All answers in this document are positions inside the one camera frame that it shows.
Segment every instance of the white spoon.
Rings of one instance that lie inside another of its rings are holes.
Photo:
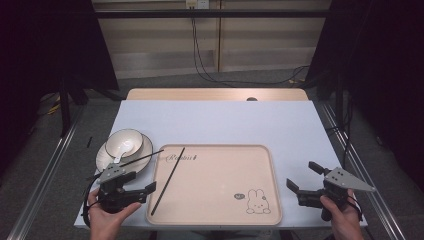
[[[121,161],[122,156],[128,151],[131,151],[133,149],[134,143],[130,140],[127,140],[123,143],[121,143],[121,146],[119,146],[119,152],[115,159],[113,160],[113,163],[119,163]]]

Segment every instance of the white table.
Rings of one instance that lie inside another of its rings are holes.
[[[124,128],[147,135],[154,151],[166,144],[265,145],[273,159],[283,212],[282,221],[273,228],[329,226],[321,220],[321,209],[298,206],[295,194],[286,187],[286,178],[305,190],[323,187],[323,176],[308,168],[309,161],[329,169],[340,165],[311,101],[127,100],[121,103],[111,133]],[[140,189],[151,183],[155,160],[125,188]],[[80,214],[75,226],[85,227]],[[152,225],[146,220],[146,207],[130,216],[123,226],[152,230],[234,228]]]

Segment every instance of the plastic tray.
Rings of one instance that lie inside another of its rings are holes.
[[[177,159],[184,154],[154,213]],[[262,145],[166,145],[158,155],[147,219],[157,225],[275,225],[282,211]]]

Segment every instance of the chopstick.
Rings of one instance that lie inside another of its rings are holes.
[[[178,157],[178,160],[177,160],[177,162],[175,163],[175,166],[174,166],[174,168],[172,169],[172,172],[171,172],[171,174],[169,175],[168,180],[167,180],[167,181],[166,181],[166,183],[165,183],[165,187],[163,188],[162,192],[160,193],[160,196],[159,196],[158,201],[156,202],[155,206],[153,207],[153,210],[152,210],[152,213],[151,213],[151,215],[152,215],[152,216],[153,216],[153,214],[155,214],[156,209],[157,209],[157,207],[159,206],[160,200],[162,199],[162,196],[163,196],[163,194],[165,193],[166,188],[168,187],[168,184],[169,184],[169,181],[170,181],[170,180],[171,180],[171,178],[172,178],[172,175],[174,175],[175,169],[177,168],[177,165],[178,165],[178,163],[180,162],[181,157],[183,156],[184,150],[185,150],[185,147],[184,147],[184,148],[183,148],[183,150],[181,151],[180,156]]]
[[[152,154],[146,155],[146,156],[144,156],[144,157],[137,158],[137,159],[132,160],[132,161],[130,161],[130,162],[124,163],[124,164],[122,164],[122,165],[118,165],[118,166],[119,166],[119,167],[125,167],[125,166],[127,166],[127,165],[129,165],[129,164],[131,164],[131,163],[134,163],[134,162],[137,162],[137,161],[143,160],[143,159],[145,159],[145,158],[151,157],[151,156],[153,156],[153,155],[155,155],[155,154],[158,154],[158,153],[160,153],[160,152],[163,152],[163,149],[162,149],[162,150],[160,150],[160,151],[154,152],[154,153],[152,153]],[[100,173],[98,173],[98,174],[96,174],[96,175],[94,175],[94,176],[90,176],[90,177],[86,178],[86,180],[92,180],[92,179],[94,179],[94,178],[98,178],[98,177],[100,177],[100,175],[102,175],[102,173],[103,173],[103,172],[100,172]]]

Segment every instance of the saucer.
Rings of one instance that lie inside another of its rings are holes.
[[[150,139],[144,135],[143,135],[143,150],[139,153],[139,156],[137,156],[135,159],[137,158],[141,158],[143,156],[147,156],[149,154],[153,153],[153,144],[152,141],[150,141]],[[140,161],[134,162],[132,164],[129,164],[127,166],[125,166],[125,169],[127,172],[140,172],[141,170],[143,170],[143,168],[145,168],[147,166],[147,164],[149,163],[150,159],[152,159],[152,156],[147,157],[145,159],[142,159]],[[109,163],[112,163],[114,160],[113,157],[111,157],[107,152],[106,152],[106,143],[104,143],[99,151],[97,152],[97,156],[96,156],[96,166],[97,169],[100,172],[103,172],[103,170],[109,165]],[[121,164],[127,163],[127,161],[125,161],[125,159],[121,160]]]

